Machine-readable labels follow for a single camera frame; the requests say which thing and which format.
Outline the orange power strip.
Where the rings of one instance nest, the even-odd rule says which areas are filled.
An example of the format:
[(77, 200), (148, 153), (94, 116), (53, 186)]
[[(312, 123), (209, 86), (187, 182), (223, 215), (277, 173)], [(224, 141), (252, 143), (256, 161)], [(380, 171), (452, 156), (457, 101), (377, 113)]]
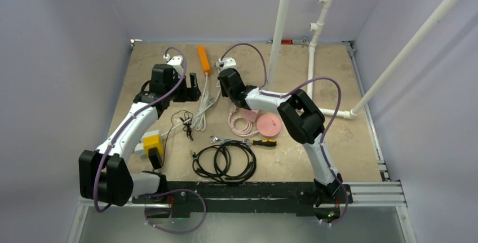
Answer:
[(198, 54), (199, 54), (201, 68), (202, 68), (203, 72), (206, 75), (210, 75), (211, 74), (211, 67), (210, 67), (210, 64), (209, 64), (209, 60), (207, 58), (206, 49), (203, 45), (198, 46)]

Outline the yellow cube power socket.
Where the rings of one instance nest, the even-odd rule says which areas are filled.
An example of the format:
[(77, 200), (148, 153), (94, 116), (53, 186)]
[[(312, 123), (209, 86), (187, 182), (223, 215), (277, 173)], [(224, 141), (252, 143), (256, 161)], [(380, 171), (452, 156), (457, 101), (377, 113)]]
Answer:
[(148, 149), (149, 148), (154, 148), (154, 147), (158, 148), (158, 150), (161, 153), (161, 157), (163, 158), (164, 157), (164, 147), (163, 147), (163, 142), (162, 142), (162, 138), (161, 138), (160, 134), (149, 135), (149, 136), (146, 136), (143, 139), (143, 148), (145, 150), (146, 155), (148, 153)]

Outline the black power adapter brick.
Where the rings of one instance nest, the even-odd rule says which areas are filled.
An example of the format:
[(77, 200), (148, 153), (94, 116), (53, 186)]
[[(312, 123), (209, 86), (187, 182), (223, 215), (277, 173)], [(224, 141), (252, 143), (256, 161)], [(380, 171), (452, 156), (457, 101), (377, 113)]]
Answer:
[(147, 155), (154, 170), (161, 169), (163, 167), (163, 159), (157, 147), (149, 148)]

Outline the white power strip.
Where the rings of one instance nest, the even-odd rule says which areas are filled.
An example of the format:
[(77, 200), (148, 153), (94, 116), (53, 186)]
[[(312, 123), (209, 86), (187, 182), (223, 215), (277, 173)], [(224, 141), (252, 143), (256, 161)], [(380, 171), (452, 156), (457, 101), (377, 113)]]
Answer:
[(147, 156), (149, 150), (154, 146), (157, 147), (160, 156), (163, 155), (163, 142), (159, 130), (146, 132), (142, 136), (140, 142), (136, 145), (134, 154), (137, 156)]

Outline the pink cube power socket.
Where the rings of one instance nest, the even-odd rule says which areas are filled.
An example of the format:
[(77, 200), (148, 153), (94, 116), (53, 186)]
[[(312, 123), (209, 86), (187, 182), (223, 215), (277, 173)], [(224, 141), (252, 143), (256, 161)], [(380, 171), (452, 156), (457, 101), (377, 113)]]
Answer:
[(259, 110), (258, 109), (252, 109), (252, 110), (241, 109), (240, 113), (241, 113), (241, 117), (244, 118), (245, 120), (249, 122), (255, 122), (259, 114)]

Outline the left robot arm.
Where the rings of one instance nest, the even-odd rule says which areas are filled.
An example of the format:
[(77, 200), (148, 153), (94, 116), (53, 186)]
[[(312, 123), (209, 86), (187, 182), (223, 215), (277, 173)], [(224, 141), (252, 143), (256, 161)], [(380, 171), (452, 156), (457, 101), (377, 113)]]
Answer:
[(111, 136), (93, 151), (85, 150), (78, 160), (79, 191), (94, 203), (123, 206), (135, 196), (147, 195), (155, 203), (168, 195), (166, 177), (153, 171), (131, 174), (127, 161), (147, 130), (160, 118), (170, 102), (198, 101), (201, 91), (197, 75), (186, 67), (156, 64), (150, 80), (135, 95), (131, 108)]

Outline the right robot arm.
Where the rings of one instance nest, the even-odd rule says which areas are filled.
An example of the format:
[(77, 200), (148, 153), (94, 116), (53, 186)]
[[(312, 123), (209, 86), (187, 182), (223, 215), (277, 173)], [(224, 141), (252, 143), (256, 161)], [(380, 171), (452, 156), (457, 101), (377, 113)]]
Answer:
[(279, 94), (262, 91), (257, 86), (246, 86), (239, 72), (233, 68), (221, 71), (218, 80), (222, 95), (230, 98), (236, 107), (278, 114), (289, 135), (307, 153), (318, 198), (329, 202), (338, 196), (343, 189), (343, 181), (325, 144), (325, 134), (330, 125), (324, 126), (324, 114), (305, 91), (297, 87), (290, 93)]

